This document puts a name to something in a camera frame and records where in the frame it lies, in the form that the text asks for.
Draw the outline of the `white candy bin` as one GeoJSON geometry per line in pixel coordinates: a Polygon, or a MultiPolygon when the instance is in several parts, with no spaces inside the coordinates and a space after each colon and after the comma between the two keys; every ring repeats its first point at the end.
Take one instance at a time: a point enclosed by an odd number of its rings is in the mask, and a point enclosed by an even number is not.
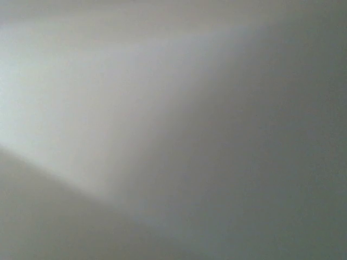
{"type": "Polygon", "coordinates": [[[346,259],[346,1],[1,1],[1,259],[346,259]]]}

